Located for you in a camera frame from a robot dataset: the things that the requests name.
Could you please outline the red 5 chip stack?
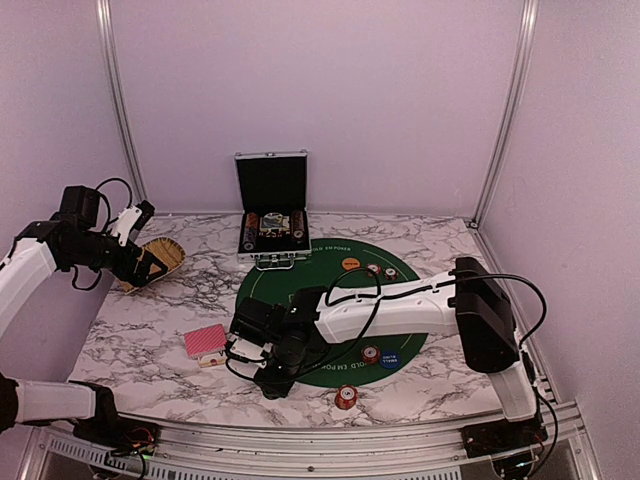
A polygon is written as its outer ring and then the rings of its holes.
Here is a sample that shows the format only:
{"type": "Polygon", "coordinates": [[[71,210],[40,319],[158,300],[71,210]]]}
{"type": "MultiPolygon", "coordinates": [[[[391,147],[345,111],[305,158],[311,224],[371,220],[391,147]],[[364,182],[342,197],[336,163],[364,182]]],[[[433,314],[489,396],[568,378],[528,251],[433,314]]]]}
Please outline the red 5 chip stack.
{"type": "Polygon", "coordinates": [[[356,405],[357,399],[357,389],[352,385],[343,385],[336,393],[335,405],[341,410],[349,410],[356,405]]]}

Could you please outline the red-backed card deck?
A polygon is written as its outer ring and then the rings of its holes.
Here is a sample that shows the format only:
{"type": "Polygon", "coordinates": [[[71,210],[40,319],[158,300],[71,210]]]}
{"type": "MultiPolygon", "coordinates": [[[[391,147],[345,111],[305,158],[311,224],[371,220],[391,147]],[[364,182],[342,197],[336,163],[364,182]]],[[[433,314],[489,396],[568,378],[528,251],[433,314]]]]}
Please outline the red-backed card deck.
{"type": "Polygon", "coordinates": [[[183,336],[186,354],[191,359],[223,351],[227,342],[222,324],[200,328],[187,332],[183,336]]]}

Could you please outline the red 5 chips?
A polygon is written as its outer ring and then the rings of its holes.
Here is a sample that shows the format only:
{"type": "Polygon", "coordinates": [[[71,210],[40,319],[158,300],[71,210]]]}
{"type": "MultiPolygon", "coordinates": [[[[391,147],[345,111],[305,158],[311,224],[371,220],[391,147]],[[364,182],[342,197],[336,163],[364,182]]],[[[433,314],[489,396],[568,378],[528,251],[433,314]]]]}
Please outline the red 5 chips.
{"type": "Polygon", "coordinates": [[[379,276],[381,273],[381,267],[375,263],[368,263],[366,265],[367,274],[371,277],[379,276]]]}
{"type": "Polygon", "coordinates": [[[377,346],[367,345],[361,350],[361,359],[365,365],[374,365],[379,362],[381,352],[377,346]]]}

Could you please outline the blue small blind button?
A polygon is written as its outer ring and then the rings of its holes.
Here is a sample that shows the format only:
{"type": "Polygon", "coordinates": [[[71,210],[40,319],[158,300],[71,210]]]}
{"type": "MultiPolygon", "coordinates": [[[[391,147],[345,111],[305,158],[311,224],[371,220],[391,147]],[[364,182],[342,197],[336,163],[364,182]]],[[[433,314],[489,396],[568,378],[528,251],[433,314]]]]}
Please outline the blue small blind button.
{"type": "Polygon", "coordinates": [[[402,358],[398,351],[384,351],[381,353],[378,363],[386,370],[395,370],[401,366],[402,358]]]}

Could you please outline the orange round dealer button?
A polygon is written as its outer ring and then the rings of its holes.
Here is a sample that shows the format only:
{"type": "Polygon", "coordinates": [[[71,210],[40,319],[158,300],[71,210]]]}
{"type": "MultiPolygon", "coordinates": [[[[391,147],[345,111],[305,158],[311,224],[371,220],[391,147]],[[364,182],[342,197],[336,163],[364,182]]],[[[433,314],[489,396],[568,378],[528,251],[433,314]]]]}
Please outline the orange round dealer button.
{"type": "Polygon", "coordinates": [[[341,261],[341,266],[345,271],[354,270],[361,267],[361,262],[354,257],[346,257],[341,261]]]}

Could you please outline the red 5 chips top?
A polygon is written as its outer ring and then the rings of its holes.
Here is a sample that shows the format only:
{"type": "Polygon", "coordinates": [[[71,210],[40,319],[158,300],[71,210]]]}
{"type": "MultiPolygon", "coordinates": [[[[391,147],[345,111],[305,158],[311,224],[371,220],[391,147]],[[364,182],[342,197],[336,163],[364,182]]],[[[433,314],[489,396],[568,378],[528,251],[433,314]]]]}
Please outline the red 5 chips top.
{"type": "Polygon", "coordinates": [[[375,263],[368,263],[366,265],[367,274],[371,277],[379,276],[381,273],[381,267],[375,263]]]}

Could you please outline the dark 100 chips top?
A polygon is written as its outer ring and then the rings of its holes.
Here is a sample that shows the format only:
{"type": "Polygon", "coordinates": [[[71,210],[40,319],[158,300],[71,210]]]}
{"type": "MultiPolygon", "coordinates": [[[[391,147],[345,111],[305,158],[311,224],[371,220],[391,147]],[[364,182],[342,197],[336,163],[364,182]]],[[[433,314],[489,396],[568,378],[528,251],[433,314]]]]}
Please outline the dark 100 chips top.
{"type": "Polygon", "coordinates": [[[384,269],[384,276],[387,280],[393,281],[398,278],[398,271],[393,267],[384,269]]]}

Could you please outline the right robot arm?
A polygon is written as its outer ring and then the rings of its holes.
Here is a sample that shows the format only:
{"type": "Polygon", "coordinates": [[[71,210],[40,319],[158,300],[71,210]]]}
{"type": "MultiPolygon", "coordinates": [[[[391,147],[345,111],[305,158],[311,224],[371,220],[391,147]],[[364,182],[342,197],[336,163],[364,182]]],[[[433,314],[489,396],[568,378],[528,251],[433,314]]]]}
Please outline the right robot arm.
{"type": "Polygon", "coordinates": [[[505,419],[495,438],[515,448],[534,431],[539,402],[535,378],[515,336],[511,300],[502,280],[528,285],[518,275],[490,274],[472,257],[429,279],[384,284],[366,267],[371,287],[328,286],[298,290],[286,306],[252,297],[237,306],[225,346],[228,362],[250,365],[246,380],[267,398],[288,395],[293,384],[348,355],[363,339],[414,334],[459,336],[466,365],[486,375],[505,419]]]}

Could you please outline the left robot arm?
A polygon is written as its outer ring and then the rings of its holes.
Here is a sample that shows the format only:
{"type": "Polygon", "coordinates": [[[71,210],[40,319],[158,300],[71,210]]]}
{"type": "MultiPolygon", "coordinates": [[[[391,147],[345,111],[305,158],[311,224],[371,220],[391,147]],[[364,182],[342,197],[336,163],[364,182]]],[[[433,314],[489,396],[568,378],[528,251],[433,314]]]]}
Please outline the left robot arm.
{"type": "MultiPolygon", "coordinates": [[[[18,234],[1,261],[1,327],[7,329],[26,301],[55,272],[75,273],[81,266],[96,274],[111,272],[135,288],[166,275],[168,266],[136,245],[155,213],[146,200],[130,202],[117,216],[97,224],[100,207],[109,201],[99,188],[68,186],[50,219],[34,221],[18,234]]],[[[73,382],[1,379],[1,428],[59,420],[86,424],[106,445],[125,438],[126,423],[117,413],[107,387],[73,382]]]]}

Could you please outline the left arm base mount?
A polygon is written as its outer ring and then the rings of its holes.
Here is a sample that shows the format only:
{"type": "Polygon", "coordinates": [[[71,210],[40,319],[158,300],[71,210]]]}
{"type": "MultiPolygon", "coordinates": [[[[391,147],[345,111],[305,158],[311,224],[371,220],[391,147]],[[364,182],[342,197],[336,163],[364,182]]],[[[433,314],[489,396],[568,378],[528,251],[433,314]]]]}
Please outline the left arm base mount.
{"type": "Polygon", "coordinates": [[[160,426],[153,422],[119,418],[114,423],[96,419],[78,420],[73,435],[94,444],[108,447],[113,456],[152,453],[160,426]]]}

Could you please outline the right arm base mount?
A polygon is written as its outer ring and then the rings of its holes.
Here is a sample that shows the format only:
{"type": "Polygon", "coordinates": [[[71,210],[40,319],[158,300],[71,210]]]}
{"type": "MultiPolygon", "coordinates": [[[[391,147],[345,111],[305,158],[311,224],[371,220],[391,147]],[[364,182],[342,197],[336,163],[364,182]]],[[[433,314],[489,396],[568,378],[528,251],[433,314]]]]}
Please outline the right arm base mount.
{"type": "Polygon", "coordinates": [[[468,458],[494,455],[529,447],[548,439],[544,426],[535,419],[522,422],[498,420],[461,429],[468,458]]]}

